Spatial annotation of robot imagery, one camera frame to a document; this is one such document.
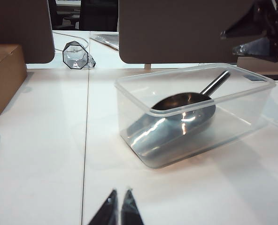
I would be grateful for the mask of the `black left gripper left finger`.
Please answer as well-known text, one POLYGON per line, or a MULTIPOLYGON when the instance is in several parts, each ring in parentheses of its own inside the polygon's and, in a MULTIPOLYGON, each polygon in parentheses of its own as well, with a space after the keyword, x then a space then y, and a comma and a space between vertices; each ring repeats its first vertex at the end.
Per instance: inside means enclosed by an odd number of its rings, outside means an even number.
POLYGON ((95 213, 89 225, 117 225, 118 224, 118 197, 117 190, 113 189, 104 203, 95 213))

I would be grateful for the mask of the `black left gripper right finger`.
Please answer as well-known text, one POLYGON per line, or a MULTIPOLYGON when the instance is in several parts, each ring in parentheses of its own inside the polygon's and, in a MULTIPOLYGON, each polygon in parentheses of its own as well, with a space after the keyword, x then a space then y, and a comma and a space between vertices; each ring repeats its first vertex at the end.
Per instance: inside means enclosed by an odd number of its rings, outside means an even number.
POLYGON ((125 193, 121 208, 121 224, 122 225, 143 225, 139 209, 136 205, 132 189, 128 189, 125 193))

